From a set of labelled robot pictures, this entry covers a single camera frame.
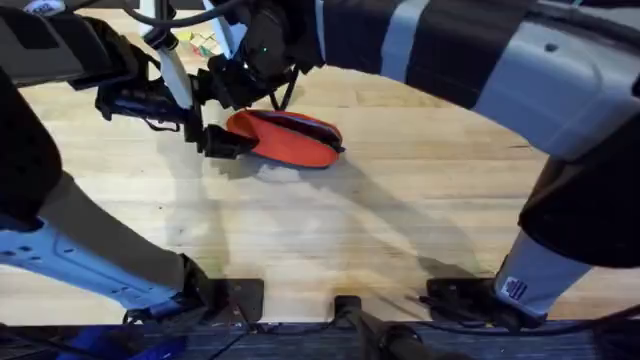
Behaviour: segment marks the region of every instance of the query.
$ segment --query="wooden table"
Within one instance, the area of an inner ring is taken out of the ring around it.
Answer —
[[[124,13],[86,14],[140,43]],[[181,55],[191,71],[205,66]],[[302,77],[290,107],[342,131],[347,152],[323,171],[204,159],[181,135],[151,132],[135,119],[103,120],[95,91],[47,84],[23,94],[65,168],[106,210],[191,256],[211,277],[264,279],[266,321],[323,321],[337,294],[361,296],[384,319],[427,318],[410,297],[428,278],[495,273],[545,161],[480,116],[332,68]],[[215,102],[204,113],[218,123],[230,114]],[[594,270],[552,317],[592,318],[632,305],[639,275]],[[123,313],[107,298],[13,268],[0,268],[0,284],[0,320],[9,324],[116,323]]]

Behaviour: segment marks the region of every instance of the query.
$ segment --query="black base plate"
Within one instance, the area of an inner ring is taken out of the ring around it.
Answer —
[[[338,295],[333,299],[333,316],[338,317],[346,308],[362,309],[362,299],[355,295]]]
[[[216,294],[215,308],[207,324],[256,323],[262,318],[264,281],[261,279],[210,279]]]
[[[532,318],[499,301],[493,293],[493,278],[443,278],[427,281],[428,296],[421,301],[437,320],[479,326],[483,322],[511,331],[536,328],[545,318]]]

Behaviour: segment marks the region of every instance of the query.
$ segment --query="orange bag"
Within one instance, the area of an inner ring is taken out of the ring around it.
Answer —
[[[258,140],[252,153],[290,165],[326,168],[344,151],[335,126],[291,112],[240,111],[227,120],[227,130]]]

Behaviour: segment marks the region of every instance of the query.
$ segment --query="sticker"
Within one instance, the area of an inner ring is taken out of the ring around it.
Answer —
[[[513,300],[518,301],[520,300],[522,295],[524,295],[524,292],[527,291],[527,288],[527,284],[525,284],[523,281],[509,276],[504,285],[502,285],[502,290],[500,290],[500,292],[512,298]]]
[[[60,0],[33,0],[24,7],[24,11],[41,16],[51,16],[66,9],[64,1]]]

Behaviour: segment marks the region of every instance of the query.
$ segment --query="black clamp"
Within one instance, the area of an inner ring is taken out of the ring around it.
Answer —
[[[247,138],[221,128],[207,125],[204,130],[204,156],[221,159],[235,159],[240,154],[251,151],[259,140]]]

